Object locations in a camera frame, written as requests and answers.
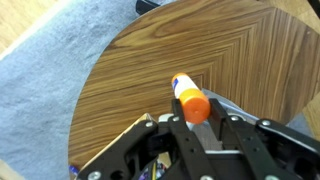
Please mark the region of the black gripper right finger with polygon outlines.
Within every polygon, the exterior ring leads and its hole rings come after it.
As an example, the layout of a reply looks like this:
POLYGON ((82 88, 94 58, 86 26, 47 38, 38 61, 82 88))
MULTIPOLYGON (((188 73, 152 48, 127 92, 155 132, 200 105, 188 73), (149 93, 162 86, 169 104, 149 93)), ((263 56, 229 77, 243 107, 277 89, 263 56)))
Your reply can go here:
POLYGON ((256 180, 285 180, 287 174, 279 168, 258 137, 254 125, 230 123, 237 135, 239 151, 244 156, 256 180))

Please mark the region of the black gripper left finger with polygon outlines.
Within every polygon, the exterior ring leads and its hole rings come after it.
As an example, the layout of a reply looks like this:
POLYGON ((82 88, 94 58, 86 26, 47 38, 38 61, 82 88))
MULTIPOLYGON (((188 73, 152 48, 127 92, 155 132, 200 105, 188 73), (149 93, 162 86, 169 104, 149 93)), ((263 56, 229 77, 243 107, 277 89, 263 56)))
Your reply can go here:
POLYGON ((172 165, 167 172, 169 180, 213 180, 214 170, 196 135, 189 130, 184 120, 180 101, 172 100, 173 116, 169 129, 173 135, 172 165))

